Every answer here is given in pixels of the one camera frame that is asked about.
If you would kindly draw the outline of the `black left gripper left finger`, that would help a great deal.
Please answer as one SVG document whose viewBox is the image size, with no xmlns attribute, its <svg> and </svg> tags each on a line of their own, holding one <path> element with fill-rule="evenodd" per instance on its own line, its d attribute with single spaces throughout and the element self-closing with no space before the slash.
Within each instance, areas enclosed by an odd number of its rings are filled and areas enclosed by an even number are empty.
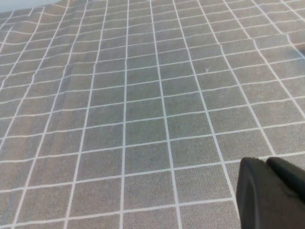
<svg viewBox="0 0 305 229">
<path fill-rule="evenodd" d="M 305 198 L 299 198 L 266 161 L 258 158 L 241 160 L 236 202 L 243 229 L 305 227 Z"/>
</svg>

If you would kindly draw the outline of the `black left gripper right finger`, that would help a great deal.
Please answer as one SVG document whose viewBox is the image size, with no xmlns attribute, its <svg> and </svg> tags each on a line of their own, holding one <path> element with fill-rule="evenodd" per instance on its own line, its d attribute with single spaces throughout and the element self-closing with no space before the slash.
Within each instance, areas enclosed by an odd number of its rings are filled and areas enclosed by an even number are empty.
<svg viewBox="0 0 305 229">
<path fill-rule="evenodd" d="M 266 163 L 299 198 L 305 198 L 304 170 L 279 157 L 270 157 Z"/>
</svg>

